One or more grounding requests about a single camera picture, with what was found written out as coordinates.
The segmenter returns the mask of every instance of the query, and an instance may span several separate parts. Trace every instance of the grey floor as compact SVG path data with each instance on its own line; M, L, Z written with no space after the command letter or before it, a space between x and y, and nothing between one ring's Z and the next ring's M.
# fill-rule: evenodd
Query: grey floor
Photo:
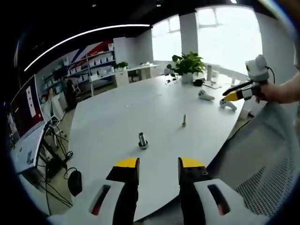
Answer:
M112 84L112 85L108 85L108 86L105 86L103 88L100 88L100 89L97 89L95 90L95 95L97 94L100 94L100 93L103 93L107 90L111 90L115 88L115 86ZM90 93L86 93L84 94L81 99L85 99L87 98L88 96L90 96ZM74 116L74 112L75 110L72 110L72 111L69 111L65 114L63 120L60 122L60 124L58 125L58 127L67 135L67 138L69 137L69 134L70 134L70 129L71 129L71 124L72 124L72 119L73 119L73 116ZM232 133L230 136L232 136L241 126L243 126L247 121L247 120L242 120L242 119L239 119L234 127L234 129L232 130ZM63 145L65 146L66 150L68 150L68 143L64 140L62 140L62 143ZM60 156L63 156L62 154L62 150L61 148L58 148L56 150L56 152L58 153L58 155ZM67 180L64 179L64 174L65 174L65 170L62 169L55 177L53 177L51 180L50 180L50 185L52 185L62 196L64 196L69 202L72 203L72 198L71 198L71 194L68 190L68 186L67 186ZM47 190L52 192L54 195L56 195L57 197L58 194L50 187L50 186L47 186ZM58 200L56 200L54 197L48 195L48 205L49 205L49 209L50 209L50 212L52 215L55 215L55 214L63 214L65 213L67 210L68 210L68 207L64 204L62 204L61 202L59 202ZM174 201L173 205L171 205L171 207L168 209L169 211L177 211L179 210L178 208L179 204L178 202Z

